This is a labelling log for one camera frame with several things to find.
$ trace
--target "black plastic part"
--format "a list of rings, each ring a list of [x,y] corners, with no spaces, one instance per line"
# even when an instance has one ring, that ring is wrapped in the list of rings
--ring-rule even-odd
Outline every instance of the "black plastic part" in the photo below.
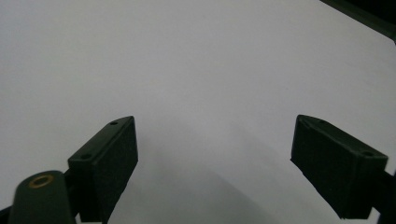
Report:
[[[377,183],[375,209],[381,213],[378,224],[396,223],[396,174],[385,173]]]
[[[340,218],[367,218],[388,157],[322,119],[300,115],[291,161]]]
[[[47,171],[32,175],[17,187],[8,224],[75,224],[64,175]]]
[[[396,41],[395,0],[320,0]]]
[[[0,224],[8,224],[8,217],[10,211],[11,206],[0,211]]]
[[[81,199],[83,199],[83,195],[81,193],[82,189],[78,188],[77,180],[71,175],[70,170],[67,170],[64,173],[64,180],[66,182],[67,192],[69,195],[72,215],[75,217],[81,209]]]
[[[68,160],[81,221],[108,222],[137,164],[134,117],[108,123]]]

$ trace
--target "white table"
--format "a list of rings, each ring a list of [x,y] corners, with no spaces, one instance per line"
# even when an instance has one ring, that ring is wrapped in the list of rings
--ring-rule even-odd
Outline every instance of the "white table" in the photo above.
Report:
[[[139,163],[109,223],[340,220],[290,162],[298,114],[389,155],[396,47],[319,0],[2,1],[0,207],[106,123]]]

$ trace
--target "white surface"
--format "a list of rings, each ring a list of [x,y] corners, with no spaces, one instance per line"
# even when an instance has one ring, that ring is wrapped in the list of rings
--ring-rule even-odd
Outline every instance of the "white surface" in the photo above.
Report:
[[[340,220],[290,162],[306,114],[389,155],[396,48],[318,0],[1,1],[0,205],[106,123],[139,163],[110,223]]]

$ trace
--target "brass insert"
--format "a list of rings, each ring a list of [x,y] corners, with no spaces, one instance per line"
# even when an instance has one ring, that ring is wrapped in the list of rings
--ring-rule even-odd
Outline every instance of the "brass insert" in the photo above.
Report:
[[[48,185],[53,180],[53,175],[40,175],[29,182],[29,188],[39,189]]]

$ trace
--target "mounting hole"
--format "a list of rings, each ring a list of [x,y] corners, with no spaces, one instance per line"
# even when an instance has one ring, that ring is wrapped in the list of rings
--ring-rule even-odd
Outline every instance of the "mounting hole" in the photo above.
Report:
[[[40,175],[29,182],[29,188],[39,189],[48,185],[53,180],[53,175]]]
[[[88,154],[82,155],[81,158],[82,158],[83,160],[87,160],[87,159],[89,159],[91,156],[92,156],[92,155],[88,153]]]
[[[363,154],[364,156],[367,156],[367,157],[372,157],[372,156],[374,156],[374,153],[373,153],[373,152],[370,152],[370,151],[363,151],[361,154]]]

